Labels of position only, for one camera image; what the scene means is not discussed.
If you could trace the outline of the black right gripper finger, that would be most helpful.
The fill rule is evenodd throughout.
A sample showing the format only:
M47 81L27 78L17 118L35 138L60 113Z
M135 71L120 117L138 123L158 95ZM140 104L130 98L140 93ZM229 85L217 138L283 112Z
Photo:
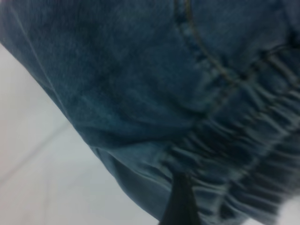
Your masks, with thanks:
M171 195L160 224L201 224L190 178L184 173L173 175Z

